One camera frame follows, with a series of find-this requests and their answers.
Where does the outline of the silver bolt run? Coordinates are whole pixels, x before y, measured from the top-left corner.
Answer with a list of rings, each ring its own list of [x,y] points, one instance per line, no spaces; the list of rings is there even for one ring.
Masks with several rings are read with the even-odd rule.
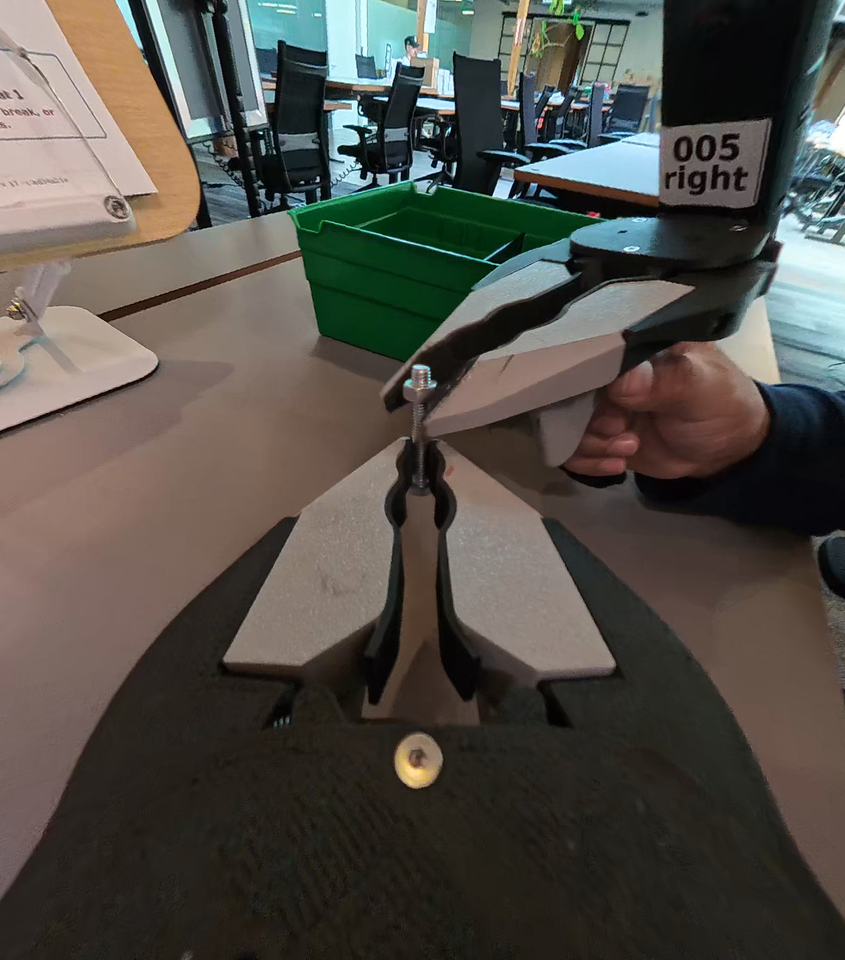
[[[410,378],[420,381],[421,383],[434,381],[430,367],[424,364],[414,364],[411,366],[408,379]],[[412,406],[412,443],[414,447],[412,483],[414,491],[421,495],[429,488],[429,481],[426,474],[428,439],[425,419],[427,415],[427,402],[410,405]]]

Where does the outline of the black metal stand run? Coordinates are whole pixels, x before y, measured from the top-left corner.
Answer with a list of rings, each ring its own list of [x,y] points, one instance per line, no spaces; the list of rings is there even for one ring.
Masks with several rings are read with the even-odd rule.
[[[190,151],[231,139],[248,215],[264,213],[269,127],[245,2],[128,1],[124,16]]]

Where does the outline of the person's right hand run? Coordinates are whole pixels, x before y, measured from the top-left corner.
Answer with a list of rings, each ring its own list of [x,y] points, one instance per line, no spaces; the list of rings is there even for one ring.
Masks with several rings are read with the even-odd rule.
[[[562,468],[586,478],[708,478],[752,456],[770,424],[756,381],[715,344],[681,342],[600,390]]]

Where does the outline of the green hanging plant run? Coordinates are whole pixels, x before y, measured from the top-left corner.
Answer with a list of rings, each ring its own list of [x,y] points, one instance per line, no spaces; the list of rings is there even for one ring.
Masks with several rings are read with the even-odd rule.
[[[592,6],[588,1],[548,2],[545,12],[536,16],[530,35],[528,55],[541,59],[550,49],[562,49],[583,39],[584,14]]]

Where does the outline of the person's right forearm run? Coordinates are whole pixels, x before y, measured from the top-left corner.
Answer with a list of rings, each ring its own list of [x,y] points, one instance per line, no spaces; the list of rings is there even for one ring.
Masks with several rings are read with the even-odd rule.
[[[766,436],[751,456],[712,476],[636,473],[645,498],[695,514],[807,536],[845,531],[845,390],[756,385]]]

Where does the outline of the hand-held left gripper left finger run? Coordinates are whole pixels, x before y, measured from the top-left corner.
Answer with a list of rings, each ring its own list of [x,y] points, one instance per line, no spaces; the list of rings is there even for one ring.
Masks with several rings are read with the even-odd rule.
[[[360,681],[381,702],[401,647],[411,468],[400,438],[301,511],[224,654],[228,671]]]

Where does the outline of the green plastic bin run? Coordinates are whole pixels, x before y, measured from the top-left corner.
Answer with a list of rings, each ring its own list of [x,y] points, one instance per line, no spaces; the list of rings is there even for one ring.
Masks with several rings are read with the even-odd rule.
[[[320,335],[405,361],[507,260],[595,218],[407,181],[290,211]]]

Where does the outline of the acrylic sign holder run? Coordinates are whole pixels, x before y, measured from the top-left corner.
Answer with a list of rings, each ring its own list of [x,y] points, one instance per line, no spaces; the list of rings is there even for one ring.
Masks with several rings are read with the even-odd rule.
[[[0,434],[133,385],[157,355],[53,304],[69,248],[129,239],[157,193],[45,2],[0,2],[0,262],[33,257],[0,309]]]

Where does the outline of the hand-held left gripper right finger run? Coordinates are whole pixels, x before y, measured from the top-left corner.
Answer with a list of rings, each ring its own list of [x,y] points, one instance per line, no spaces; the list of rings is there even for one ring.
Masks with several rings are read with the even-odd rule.
[[[612,675],[617,662],[544,517],[446,443],[429,444],[426,468],[440,663],[460,698]]]

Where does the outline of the wooden edged desk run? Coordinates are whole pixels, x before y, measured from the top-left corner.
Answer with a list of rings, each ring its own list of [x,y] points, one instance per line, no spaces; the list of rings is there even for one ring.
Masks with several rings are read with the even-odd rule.
[[[560,210],[650,216],[659,207],[659,162],[660,135],[645,132],[518,167],[513,180],[553,195]]]

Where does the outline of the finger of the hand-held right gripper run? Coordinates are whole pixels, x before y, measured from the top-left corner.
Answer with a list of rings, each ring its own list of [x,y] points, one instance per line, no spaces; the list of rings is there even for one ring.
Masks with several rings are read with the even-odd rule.
[[[476,360],[520,334],[556,319],[584,292],[584,274],[564,263],[536,261],[472,290],[383,387],[392,413],[406,404],[404,382],[416,364],[428,366],[437,394],[447,394]]]
[[[426,417],[427,434],[526,415],[542,461],[560,467],[586,432],[595,392],[621,373],[623,334],[692,292],[674,281],[619,281],[580,296],[551,322],[475,358]]]

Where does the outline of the plywood board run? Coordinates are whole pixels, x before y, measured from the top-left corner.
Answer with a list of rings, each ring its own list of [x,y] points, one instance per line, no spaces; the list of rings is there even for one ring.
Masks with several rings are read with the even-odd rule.
[[[127,236],[0,256],[0,273],[146,246],[178,236],[194,220],[200,185],[189,146],[137,48],[117,3],[49,1],[49,10],[94,90],[146,170],[156,193],[128,200],[137,228]]]

